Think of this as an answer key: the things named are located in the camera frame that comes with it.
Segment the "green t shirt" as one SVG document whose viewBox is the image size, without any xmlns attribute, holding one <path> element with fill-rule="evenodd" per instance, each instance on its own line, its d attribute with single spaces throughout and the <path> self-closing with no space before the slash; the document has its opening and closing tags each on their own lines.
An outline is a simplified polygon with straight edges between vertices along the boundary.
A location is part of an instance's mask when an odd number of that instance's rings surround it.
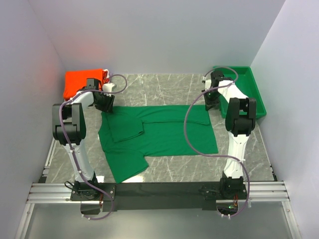
<svg viewBox="0 0 319 239">
<path fill-rule="evenodd" d="M 218 153 L 204 105 L 116 106 L 101 117 L 98 136 L 116 183 L 145 171 L 146 157 Z"/>
</svg>

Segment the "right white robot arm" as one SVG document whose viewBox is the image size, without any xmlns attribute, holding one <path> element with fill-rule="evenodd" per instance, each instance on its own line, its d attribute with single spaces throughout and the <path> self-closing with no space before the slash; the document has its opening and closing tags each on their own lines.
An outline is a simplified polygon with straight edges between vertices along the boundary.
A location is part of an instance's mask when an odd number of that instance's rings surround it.
<svg viewBox="0 0 319 239">
<path fill-rule="evenodd" d="M 215 107 L 219 97 L 228 103 L 225 128 L 229 135 L 229 146 L 219 186 L 219 194 L 225 199 L 231 199 L 246 191 L 244 155 L 248 139 L 256 124 L 257 102 L 242 93 L 235 81 L 225 77 L 220 70 L 212 70 L 210 79 L 204 76 L 202 80 L 205 84 L 203 92 L 207 111 Z"/>
</svg>

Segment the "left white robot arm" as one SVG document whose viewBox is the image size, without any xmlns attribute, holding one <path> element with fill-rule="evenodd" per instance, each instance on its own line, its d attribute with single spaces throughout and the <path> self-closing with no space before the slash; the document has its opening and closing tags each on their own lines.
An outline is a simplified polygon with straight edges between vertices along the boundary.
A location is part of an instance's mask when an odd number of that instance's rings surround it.
<svg viewBox="0 0 319 239">
<path fill-rule="evenodd" d="M 101 83 L 98 79 L 88 78 L 84 87 L 65 104 L 52 106 L 52 133 L 55 140 L 64 147 L 71 160 L 75 173 L 74 183 L 70 185 L 72 193 L 94 200 L 100 196 L 100 188 L 94 169 L 91 167 L 85 150 L 86 124 L 84 109 L 95 106 L 96 109 L 110 113 L 113 110 L 115 96 L 114 83 Z"/>
</svg>

